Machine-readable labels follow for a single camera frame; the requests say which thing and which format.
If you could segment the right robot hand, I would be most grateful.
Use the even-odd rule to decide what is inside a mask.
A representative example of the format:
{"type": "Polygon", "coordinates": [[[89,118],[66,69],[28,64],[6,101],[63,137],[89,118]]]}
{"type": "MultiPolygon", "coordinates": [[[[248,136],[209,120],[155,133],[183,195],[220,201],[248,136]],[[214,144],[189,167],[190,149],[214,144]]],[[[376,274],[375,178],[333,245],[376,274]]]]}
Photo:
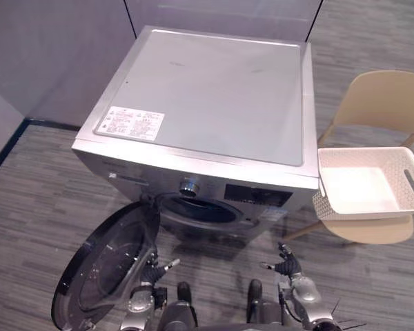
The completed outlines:
{"type": "Polygon", "coordinates": [[[282,262],[276,264],[269,264],[267,262],[259,262],[259,266],[263,269],[273,270],[281,275],[293,277],[295,274],[302,273],[302,267],[294,255],[291,248],[285,243],[278,243],[279,256],[282,262]]]}

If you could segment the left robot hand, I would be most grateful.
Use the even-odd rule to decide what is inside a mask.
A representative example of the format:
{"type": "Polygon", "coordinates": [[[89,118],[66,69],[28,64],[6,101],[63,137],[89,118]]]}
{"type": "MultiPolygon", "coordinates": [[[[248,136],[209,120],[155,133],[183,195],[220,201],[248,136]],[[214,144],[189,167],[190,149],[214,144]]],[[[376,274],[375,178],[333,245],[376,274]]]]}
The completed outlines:
{"type": "Polygon", "coordinates": [[[174,259],[166,265],[159,265],[158,252],[154,249],[141,272],[140,283],[145,286],[154,286],[169,269],[174,268],[181,263],[180,259],[174,259]]]}

